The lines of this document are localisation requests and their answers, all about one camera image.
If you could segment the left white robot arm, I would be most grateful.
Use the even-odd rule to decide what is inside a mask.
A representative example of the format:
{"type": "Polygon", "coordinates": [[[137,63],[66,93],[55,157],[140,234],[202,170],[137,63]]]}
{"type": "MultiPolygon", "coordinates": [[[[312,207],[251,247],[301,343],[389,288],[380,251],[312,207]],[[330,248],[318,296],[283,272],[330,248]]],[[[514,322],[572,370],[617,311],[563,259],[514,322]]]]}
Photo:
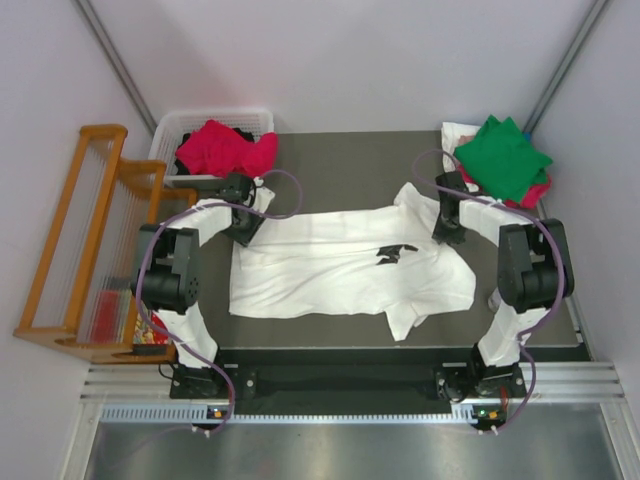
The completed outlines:
{"type": "Polygon", "coordinates": [[[159,319],[156,327],[176,346],[178,363],[195,369],[192,384],[205,396],[220,394],[227,374],[214,364],[218,345],[198,305],[201,248],[218,234],[248,246],[273,197],[261,179],[231,174],[216,182],[211,197],[139,229],[131,278],[136,307],[159,319]]]}

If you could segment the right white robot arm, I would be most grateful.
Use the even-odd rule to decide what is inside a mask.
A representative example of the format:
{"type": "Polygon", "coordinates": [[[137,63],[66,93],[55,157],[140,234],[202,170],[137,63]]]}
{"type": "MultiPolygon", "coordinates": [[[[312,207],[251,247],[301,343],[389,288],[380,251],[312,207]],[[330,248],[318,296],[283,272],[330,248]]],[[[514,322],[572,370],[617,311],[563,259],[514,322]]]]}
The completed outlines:
{"type": "Polygon", "coordinates": [[[473,346],[467,372],[442,380],[451,400],[463,391],[480,397],[502,387],[516,391],[518,363],[530,335],[555,315],[572,294],[574,275],[563,224],[540,220],[488,196],[470,194],[458,172],[445,172],[434,183],[439,198],[420,195],[412,184],[402,187],[395,204],[416,214],[428,213],[432,242],[448,252],[473,230],[498,249],[498,300],[491,326],[473,346]]]}

